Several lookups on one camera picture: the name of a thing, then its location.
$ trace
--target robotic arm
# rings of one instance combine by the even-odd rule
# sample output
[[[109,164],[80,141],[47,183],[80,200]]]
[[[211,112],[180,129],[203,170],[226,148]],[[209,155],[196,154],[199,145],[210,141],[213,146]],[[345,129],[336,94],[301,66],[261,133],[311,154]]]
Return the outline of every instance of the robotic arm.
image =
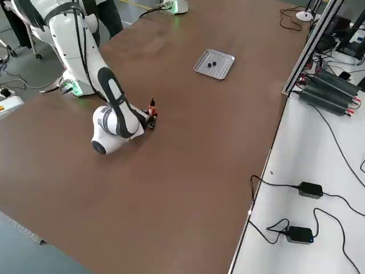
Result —
[[[78,3],[70,0],[12,0],[18,15],[30,26],[50,30],[66,71],[64,86],[81,94],[102,94],[109,106],[93,115],[93,148],[101,154],[117,150],[142,135],[151,117],[131,105],[114,73],[105,64]]]

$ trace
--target metal tray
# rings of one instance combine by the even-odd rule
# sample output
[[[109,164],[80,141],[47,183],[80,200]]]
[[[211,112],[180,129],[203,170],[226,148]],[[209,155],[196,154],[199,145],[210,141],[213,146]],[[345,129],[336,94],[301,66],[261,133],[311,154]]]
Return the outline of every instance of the metal tray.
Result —
[[[194,66],[194,71],[218,80],[223,80],[227,76],[229,69],[232,67],[234,60],[234,56],[221,53],[216,50],[206,50]],[[216,62],[217,64],[209,67],[208,64],[213,64],[213,62]]]

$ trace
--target small bottle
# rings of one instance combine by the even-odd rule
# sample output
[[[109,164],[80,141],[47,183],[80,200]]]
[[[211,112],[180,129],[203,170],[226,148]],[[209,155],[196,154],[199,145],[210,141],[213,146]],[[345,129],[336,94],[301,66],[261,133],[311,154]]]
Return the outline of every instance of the small bottle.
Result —
[[[156,107],[155,107],[155,101],[151,100],[151,102],[148,105],[148,115],[149,116],[155,116],[156,115]]]

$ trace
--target brown table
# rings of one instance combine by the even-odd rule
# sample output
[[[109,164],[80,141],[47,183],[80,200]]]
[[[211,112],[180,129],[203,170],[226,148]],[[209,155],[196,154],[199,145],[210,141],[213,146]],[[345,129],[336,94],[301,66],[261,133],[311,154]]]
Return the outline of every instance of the brown table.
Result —
[[[0,122],[0,210],[97,273],[226,274],[306,32],[273,0],[190,0],[150,14],[102,55],[130,102],[156,100],[154,132],[101,156],[98,98],[39,95]],[[236,57],[220,82],[206,49]]]

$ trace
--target black power adapter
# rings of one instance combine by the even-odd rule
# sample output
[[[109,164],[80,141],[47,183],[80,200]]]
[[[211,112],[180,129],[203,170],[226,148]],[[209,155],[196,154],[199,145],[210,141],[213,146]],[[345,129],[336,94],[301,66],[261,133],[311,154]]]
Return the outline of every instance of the black power adapter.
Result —
[[[323,196],[322,186],[319,184],[312,184],[307,182],[302,182],[297,186],[299,195],[303,197],[308,197],[312,199],[319,199]]]
[[[283,231],[289,243],[311,244],[314,241],[313,233],[310,228],[290,226],[287,231]]]

